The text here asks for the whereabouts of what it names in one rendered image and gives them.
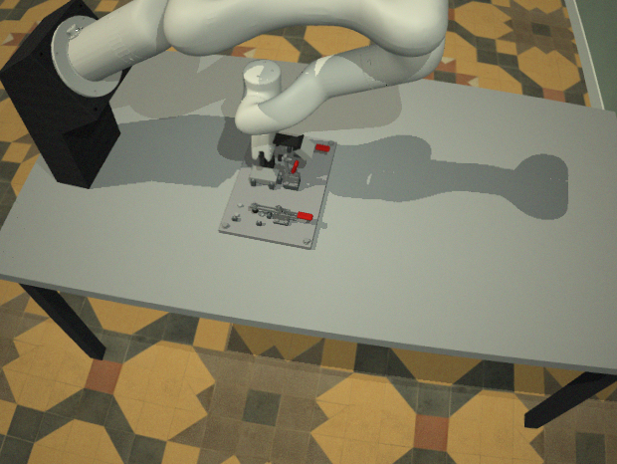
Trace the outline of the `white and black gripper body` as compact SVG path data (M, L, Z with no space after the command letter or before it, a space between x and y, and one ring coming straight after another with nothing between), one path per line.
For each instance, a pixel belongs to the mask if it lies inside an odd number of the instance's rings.
M273 144L274 138L276 136L276 132L271 132L267 134L260 135L252 135L252 158L257 159L260 155L260 151L263 151L265 154L265 159L269 162L272 159L274 150L276 145Z

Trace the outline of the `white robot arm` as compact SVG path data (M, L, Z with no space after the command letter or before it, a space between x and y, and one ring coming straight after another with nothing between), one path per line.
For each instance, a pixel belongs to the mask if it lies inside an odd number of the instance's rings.
M294 26L343 27L375 43L312 61L284 91L277 63L247 64L235 124L260 135L298 124L328 99L429 76L443 57L448 15L448 0L133 0L98 20L65 20L51 54L71 90L98 98L122 70L171 46L210 56Z

